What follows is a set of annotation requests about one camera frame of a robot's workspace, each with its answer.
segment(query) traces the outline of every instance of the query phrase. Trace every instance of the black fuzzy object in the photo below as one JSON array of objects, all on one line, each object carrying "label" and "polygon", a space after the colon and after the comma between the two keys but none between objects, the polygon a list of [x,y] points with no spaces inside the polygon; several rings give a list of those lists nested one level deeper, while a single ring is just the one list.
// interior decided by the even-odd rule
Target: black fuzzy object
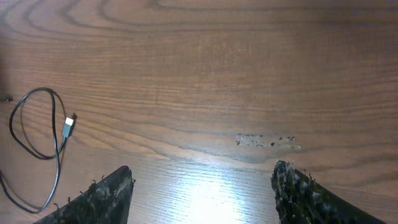
[{"label": "black fuzzy object", "polygon": [[36,224],[125,224],[134,183],[130,168],[122,166]]},{"label": "black fuzzy object", "polygon": [[337,197],[292,164],[278,161],[271,177],[279,220],[285,223],[384,223]]}]

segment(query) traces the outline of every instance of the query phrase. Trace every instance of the stain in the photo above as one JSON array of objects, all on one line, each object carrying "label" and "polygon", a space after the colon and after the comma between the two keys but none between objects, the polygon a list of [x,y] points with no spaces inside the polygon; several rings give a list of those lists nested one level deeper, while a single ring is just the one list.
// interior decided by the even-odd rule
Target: stain
[{"label": "stain", "polygon": [[265,136],[263,134],[237,134],[235,136],[238,146],[272,147],[277,149],[301,149],[301,146],[293,144],[295,136]]}]

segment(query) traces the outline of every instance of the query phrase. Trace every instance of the wood grain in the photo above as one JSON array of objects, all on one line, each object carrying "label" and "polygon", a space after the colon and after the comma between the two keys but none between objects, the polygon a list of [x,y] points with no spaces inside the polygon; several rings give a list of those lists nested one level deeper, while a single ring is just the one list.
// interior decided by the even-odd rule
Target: wood grain
[{"label": "wood grain", "polygon": [[[398,223],[397,21],[394,1],[3,0],[0,75],[15,99],[47,86],[78,115],[59,205],[127,165],[129,223],[277,223],[269,178],[283,159]],[[40,205],[55,161],[11,139],[15,104],[0,103],[0,169]],[[23,122],[53,153],[48,95]],[[301,149],[238,146],[240,133]],[[29,215],[0,194],[2,223],[55,209]]]}]

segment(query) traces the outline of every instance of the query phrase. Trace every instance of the cable plug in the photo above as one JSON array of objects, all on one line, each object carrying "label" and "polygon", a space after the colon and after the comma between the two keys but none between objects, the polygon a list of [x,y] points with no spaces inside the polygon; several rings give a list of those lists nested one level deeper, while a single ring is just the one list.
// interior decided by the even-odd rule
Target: cable plug
[{"label": "cable plug", "polygon": [[63,125],[62,135],[65,138],[69,138],[72,135],[73,128],[75,127],[77,116],[73,114],[71,118],[67,118],[65,120],[65,124]]}]

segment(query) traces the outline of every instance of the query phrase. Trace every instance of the wooden table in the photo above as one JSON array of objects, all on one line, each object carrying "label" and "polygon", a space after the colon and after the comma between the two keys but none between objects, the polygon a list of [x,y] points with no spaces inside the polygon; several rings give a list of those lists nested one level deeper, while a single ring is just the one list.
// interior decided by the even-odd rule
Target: wooden table
[{"label": "wooden table", "polygon": [[[128,165],[129,223],[277,223],[269,179],[282,159],[398,223],[398,2],[3,0],[0,9],[7,92],[18,100],[47,86],[78,115],[52,202]],[[0,169],[41,205],[55,161],[11,138],[15,104],[0,103]],[[50,109],[38,93],[23,113],[47,154]],[[55,209],[30,215],[0,193],[1,223]]]}]

